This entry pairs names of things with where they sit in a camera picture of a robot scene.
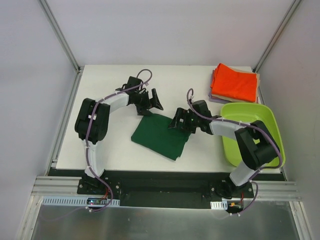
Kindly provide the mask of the dark green t-shirt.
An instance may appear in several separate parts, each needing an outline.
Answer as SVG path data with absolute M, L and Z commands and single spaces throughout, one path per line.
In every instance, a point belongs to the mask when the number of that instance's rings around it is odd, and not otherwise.
M 191 134 L 169 128 L 171 121 L 171 118 L 155 113 L 143 116 L 131 136 L 131 141 L 176 161 L 181 157 Z

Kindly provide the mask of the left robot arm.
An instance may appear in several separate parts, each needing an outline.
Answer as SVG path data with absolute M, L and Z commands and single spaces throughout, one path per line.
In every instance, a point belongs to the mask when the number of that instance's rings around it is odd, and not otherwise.
M 99 143 L 106 137 L 111 113 L 119 108 L 135 105 L 137 115 L 150 116 L 150 109 L 163 110 L 156 89 L 147 90 L 148 82 L 130 76 L 127 83 L 112 94 L 98 100 L 85 98 L 82 101 L 74 130 L 81 139 L 86 167 L 77 188 L 78 194 L 102 195 L 108 187 L 101 176 L 105 167 L 100 157 Z

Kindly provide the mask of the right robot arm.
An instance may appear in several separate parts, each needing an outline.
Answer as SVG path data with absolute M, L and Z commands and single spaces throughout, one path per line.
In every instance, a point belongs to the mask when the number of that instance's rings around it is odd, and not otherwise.
M 213 116 L 204 100 L 187 101 L 189 109 L 177 108 L 168 125 L 169 129 L 177 129 L 194 134 L 199 128 L 209 135 L 226 137 L 237 142 L 242 161 L 227 178 L 225 192 L 230 197 L 237 197 L 243 191 L 243 185 L 251 181 L 268 164 L 278 158 L 279 168 L 283 163 L 280 148 L 268 128 L 261 120 L 251 123 Z

